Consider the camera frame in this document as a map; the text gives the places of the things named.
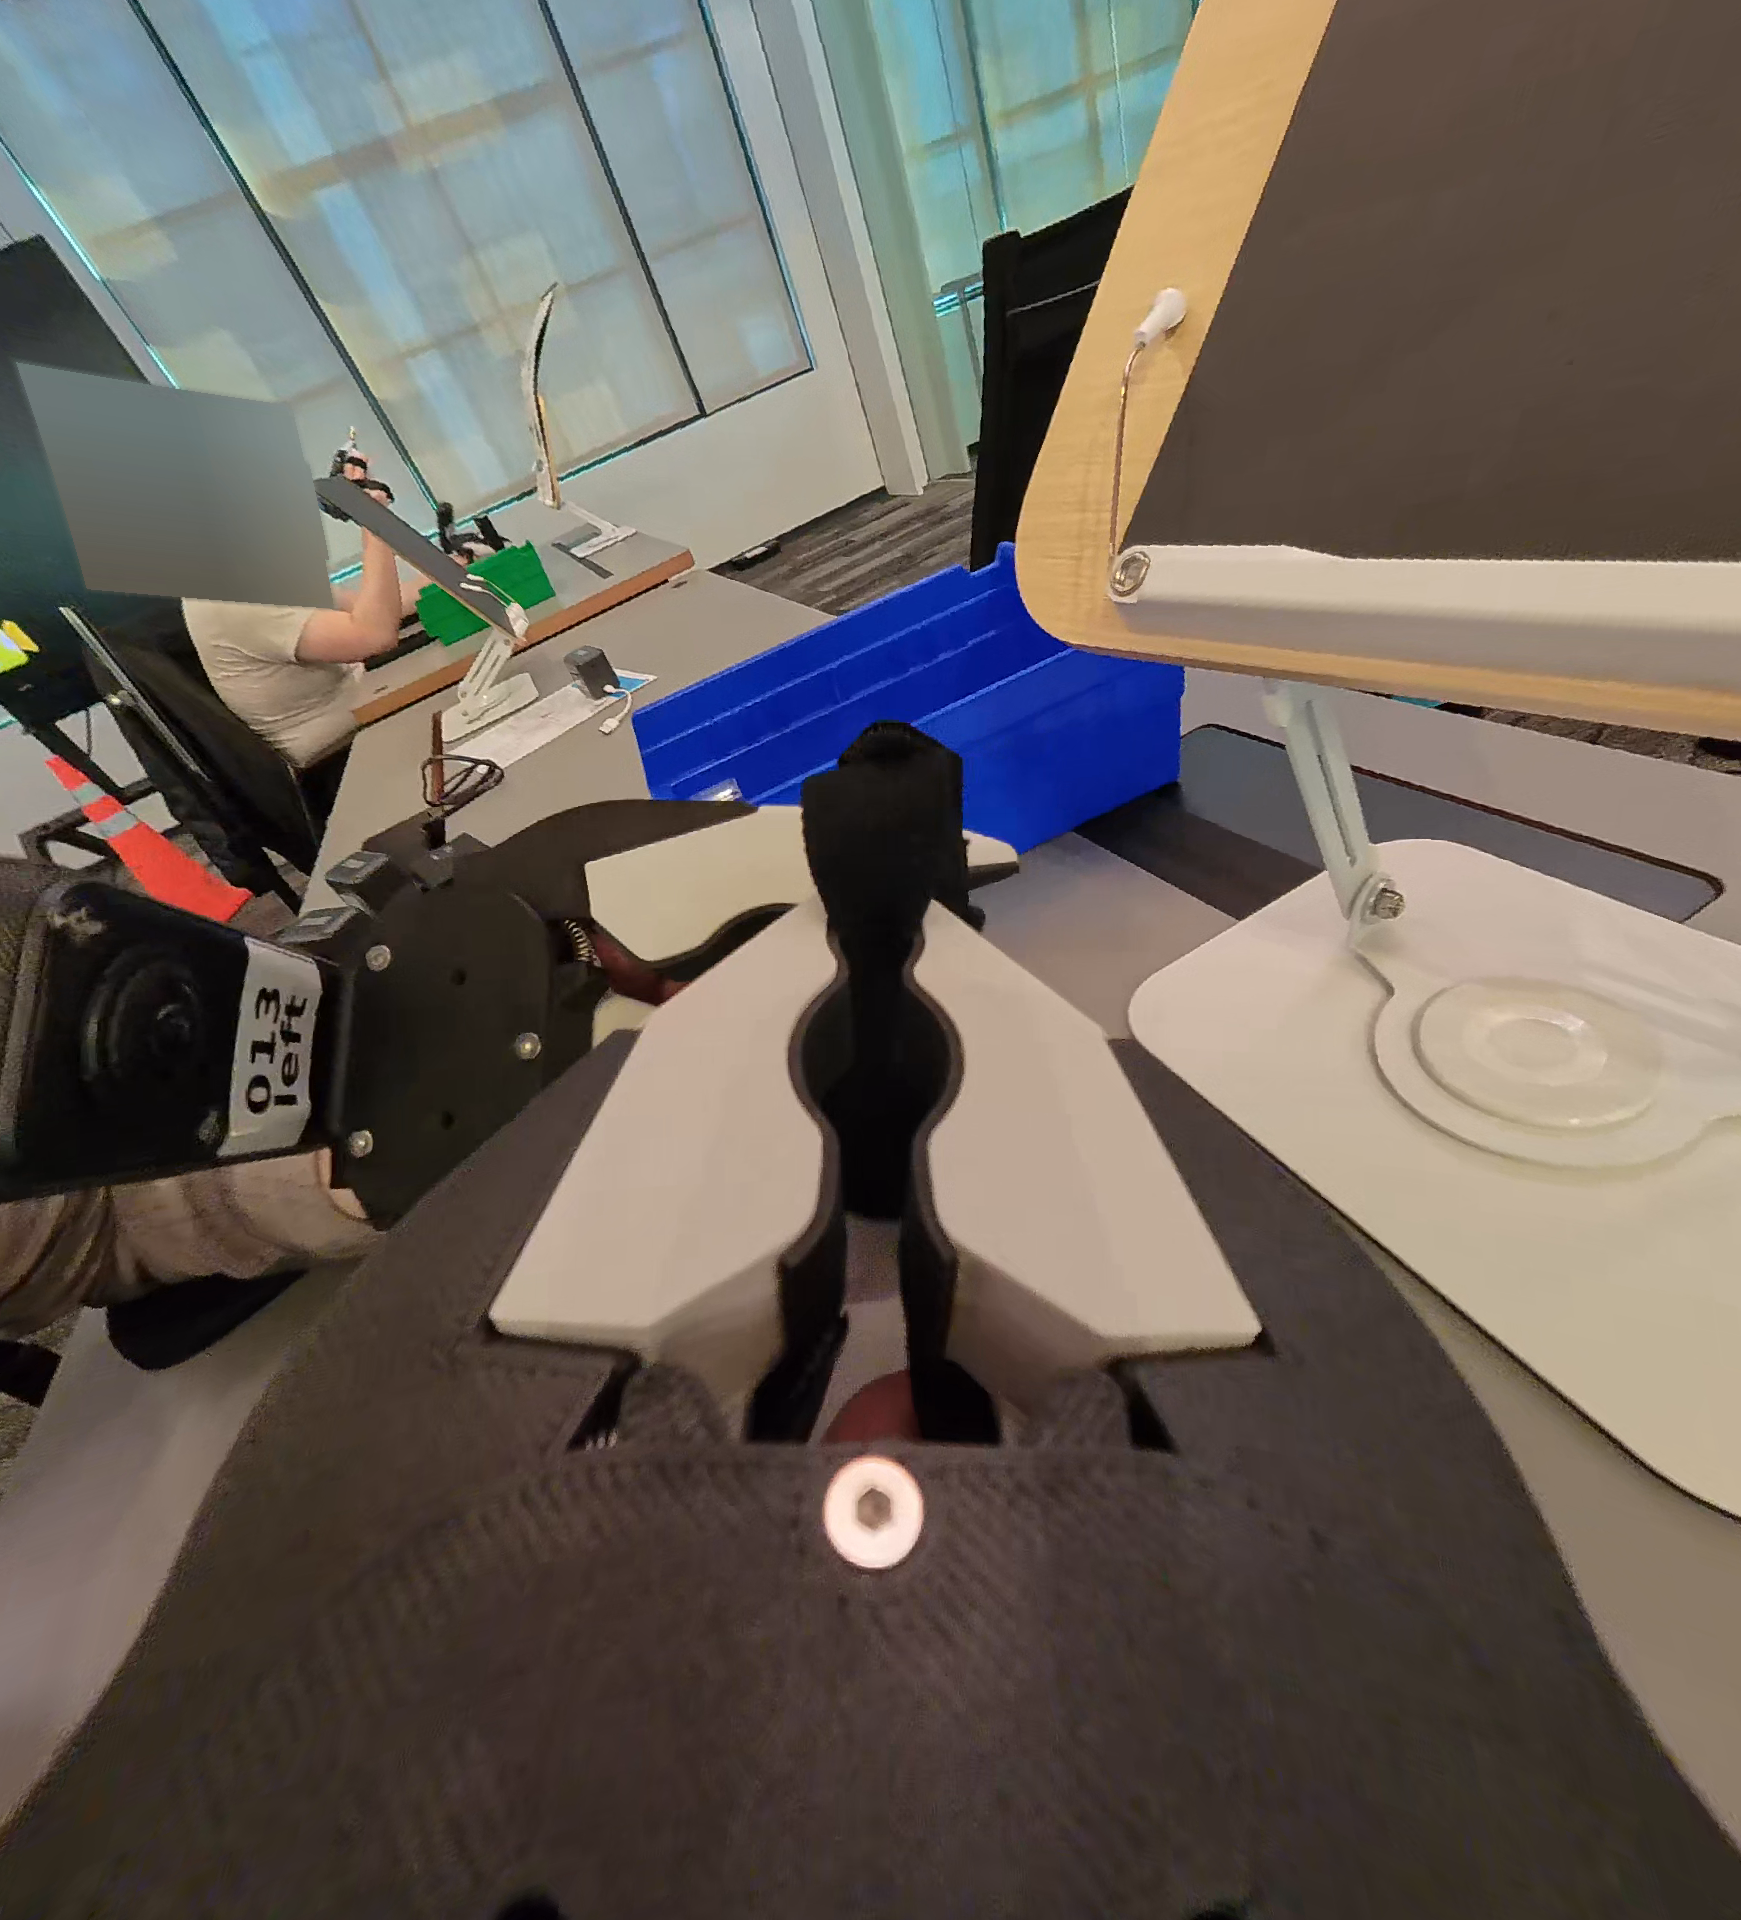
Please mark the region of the black office chair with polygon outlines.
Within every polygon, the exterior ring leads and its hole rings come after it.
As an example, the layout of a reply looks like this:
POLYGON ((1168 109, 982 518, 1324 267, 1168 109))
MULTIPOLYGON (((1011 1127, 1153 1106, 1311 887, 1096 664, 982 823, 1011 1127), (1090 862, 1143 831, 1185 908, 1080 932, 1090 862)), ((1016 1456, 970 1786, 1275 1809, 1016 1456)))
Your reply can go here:
POLYGON ((1115 249, 1131 190, 980 252, 982 366, 970 570, 1016 540, 1029 474, 1115 249))

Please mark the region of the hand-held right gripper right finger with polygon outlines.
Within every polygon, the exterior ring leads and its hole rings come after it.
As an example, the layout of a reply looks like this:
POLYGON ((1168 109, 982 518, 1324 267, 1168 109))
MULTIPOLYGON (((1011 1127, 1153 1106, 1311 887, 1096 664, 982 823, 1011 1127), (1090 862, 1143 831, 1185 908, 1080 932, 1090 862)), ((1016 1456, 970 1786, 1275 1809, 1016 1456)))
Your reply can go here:
POLYGON ((905 988, 948 1066, 898 1240, 923 1436, 992 1443, 1065 1378, 1256 1344, 1261 1316, 1097 1024, 937 903, 905 988))

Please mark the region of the thin grey monitor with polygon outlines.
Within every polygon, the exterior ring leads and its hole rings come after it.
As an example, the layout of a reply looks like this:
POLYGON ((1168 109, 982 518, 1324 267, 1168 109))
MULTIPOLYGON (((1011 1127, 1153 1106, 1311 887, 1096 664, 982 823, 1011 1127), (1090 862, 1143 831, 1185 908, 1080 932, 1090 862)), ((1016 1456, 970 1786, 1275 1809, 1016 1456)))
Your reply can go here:
MULTIPOLYGON (((402 516, 391 515, 376 492, 354 483, 348 477, 330 474, 315 481, 315 492, 324 512, 335 518, 351 522, 367 532, 376 535, 397 558, 411 566, 426 583, 443 577, 450 591, 462 596, 470 584, 450 580, 437 558, 440 547, 425 540, 402 516)), ((462 745, 477 733, 484 733, 540 699, 540 691, 531 673, 511 671, 514 655, 527 640, 527 618, 520 607, 509 607, 511 621, 503 626, 492 614, 487 635, 473 658, 470 671, 458 680, 458 699, 440 714, 440 740, 453 747, 462 745)))

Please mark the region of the white display stand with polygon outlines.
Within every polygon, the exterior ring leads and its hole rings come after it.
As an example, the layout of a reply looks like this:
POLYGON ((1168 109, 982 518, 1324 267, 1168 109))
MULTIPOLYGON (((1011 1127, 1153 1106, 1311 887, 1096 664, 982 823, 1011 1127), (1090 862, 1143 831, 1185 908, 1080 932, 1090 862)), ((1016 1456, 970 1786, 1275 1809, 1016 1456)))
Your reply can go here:
POLYGON ((1204 5, 1018 577, 1262 675, 1324 853, 1137 1045, 1741 1522, 1741 945, 1374 846, 1325 693, 1741 727, 1741 5, 1204 5))

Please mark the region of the blue plastic bin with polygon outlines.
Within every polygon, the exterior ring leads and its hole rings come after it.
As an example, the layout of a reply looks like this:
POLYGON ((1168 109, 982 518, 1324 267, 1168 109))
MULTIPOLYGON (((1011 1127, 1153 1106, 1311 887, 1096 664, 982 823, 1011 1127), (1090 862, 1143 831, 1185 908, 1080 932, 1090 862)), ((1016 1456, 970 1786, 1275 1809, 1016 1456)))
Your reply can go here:
POLYGON ((957 753, 965 823, 1026 853, 1177 781, 1185 673, 1065 646, 1027 612, 1016 552, 945 567, 640 706, 655 799, 731 783, 794 804, 873 723, 957 753))

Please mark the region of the person's left forearm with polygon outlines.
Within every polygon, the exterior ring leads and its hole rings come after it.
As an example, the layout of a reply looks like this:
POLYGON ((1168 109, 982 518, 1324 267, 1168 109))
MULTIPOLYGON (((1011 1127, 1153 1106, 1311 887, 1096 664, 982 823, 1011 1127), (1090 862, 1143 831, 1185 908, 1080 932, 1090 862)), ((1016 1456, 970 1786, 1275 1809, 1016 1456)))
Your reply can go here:
POLYGON ((162 1287, 354 1261, 378 1229, 324 1151, 117 1188, 0 1201, 0 1335, 162 1287))

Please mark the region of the orange traffic cone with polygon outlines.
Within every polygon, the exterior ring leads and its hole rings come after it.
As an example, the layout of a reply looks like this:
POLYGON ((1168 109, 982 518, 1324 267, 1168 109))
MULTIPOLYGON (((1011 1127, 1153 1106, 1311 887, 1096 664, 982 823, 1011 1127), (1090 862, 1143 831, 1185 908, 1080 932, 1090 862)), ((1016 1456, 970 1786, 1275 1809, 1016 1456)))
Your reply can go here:
POLYGON ((201 858, 187 857, 135 809, 92 781, 64 756, 47 756, 52 776, 67 792, 87 829, 141 890, 164 905, 228 924, 252 902, 246 890, 221 878, 201 858))

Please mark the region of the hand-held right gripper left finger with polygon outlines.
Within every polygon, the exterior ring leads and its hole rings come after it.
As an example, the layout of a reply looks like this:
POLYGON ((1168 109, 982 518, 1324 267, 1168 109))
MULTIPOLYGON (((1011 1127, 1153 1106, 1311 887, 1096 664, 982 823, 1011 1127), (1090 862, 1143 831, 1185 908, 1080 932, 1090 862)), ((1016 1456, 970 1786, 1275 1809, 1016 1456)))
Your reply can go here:
POLYGON ((816 900, 657 1010, 491 1304, 506 1338, 681 1368, 805 1441, 843 1338, 839 1148, 802 1076, 837 992, 816 900))

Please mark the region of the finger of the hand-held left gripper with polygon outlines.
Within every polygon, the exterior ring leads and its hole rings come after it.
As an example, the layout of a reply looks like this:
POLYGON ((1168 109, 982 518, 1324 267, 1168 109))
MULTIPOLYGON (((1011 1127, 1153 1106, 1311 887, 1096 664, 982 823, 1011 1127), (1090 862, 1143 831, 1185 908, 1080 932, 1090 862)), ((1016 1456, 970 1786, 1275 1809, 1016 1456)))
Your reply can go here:
POLYGON ((960 853, 948 855, 945 908, 963 924, 982 932, 986 910, 973 895, 1005 878, 1018 878, 1021 869, 1022 864, 1013 847, 998 837, 965 831, 960 835, 960 853))
POLYGON ((586 945, 609 973, 681 977, 743 917, 782 908, 750 938, 782 983, 826 982, 826 910, 802 814, 738 814, 586 862, 586 945))

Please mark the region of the green plastic bin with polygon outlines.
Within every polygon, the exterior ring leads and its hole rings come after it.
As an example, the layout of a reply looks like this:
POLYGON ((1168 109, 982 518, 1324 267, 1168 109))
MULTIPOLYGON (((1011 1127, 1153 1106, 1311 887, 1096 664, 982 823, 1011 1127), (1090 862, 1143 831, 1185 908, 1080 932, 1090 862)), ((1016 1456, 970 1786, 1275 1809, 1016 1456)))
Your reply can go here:
POLYGON ((417 621, 426 639, 443 646, 485 633, 492 614, 509 626, 509 607, 520 607, 520 614, 531 618, 532 607, 544 607, 557 598, 541 555, 527 540, 484 555, 473 564, 450 552, 438 552, 437 558, 450 580, 470 584, 470 596, 462 596, 450 591, 443 577, 435 577, 417 594, 417 621))

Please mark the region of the white curved book stand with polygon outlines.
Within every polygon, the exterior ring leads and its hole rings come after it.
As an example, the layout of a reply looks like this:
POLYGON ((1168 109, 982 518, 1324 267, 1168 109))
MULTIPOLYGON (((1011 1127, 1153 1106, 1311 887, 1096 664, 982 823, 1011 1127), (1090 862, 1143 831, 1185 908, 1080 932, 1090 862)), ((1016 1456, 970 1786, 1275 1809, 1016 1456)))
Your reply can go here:
POLYGON ((606 522, 593 512, 578 506, 571 502, 568 492, 564 491, 564 479, 559 472, 559 455, 553 445, 553 429, 550 421, 550 403, 544 394, 544 353, 546 353, 546 330, 553 319, 557 295, 561 294, 561 283, 551 281, 544 290, 541 301, 534 307, 534 317, 531 321, 527 343, 520 349, 520 400, 525 408, 525 424, 531 429, 532 441, 532 491, 534 497, 551 512, 566 515, 580 522, 586 532, 578 537, 578 542, 566 542, 566 552, 572 558, 595 558, 599 555, 618 547, 619 542, 632 537, 628 525, 619 525, 618 522, 606 522))

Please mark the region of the black round pad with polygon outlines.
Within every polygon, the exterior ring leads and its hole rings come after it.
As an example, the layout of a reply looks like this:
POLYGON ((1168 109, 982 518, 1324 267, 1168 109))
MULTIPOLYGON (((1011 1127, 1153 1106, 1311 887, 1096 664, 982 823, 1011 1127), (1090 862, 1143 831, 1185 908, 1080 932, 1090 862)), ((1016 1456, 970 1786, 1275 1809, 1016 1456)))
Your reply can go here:
POLYGON ((283 1269, 256 1279, 209 1274, 162 1284, 103 1310, 107 1340, 135 1370, 164 1372, 212 1353, 303 1276, 303 1269, 283 1269))

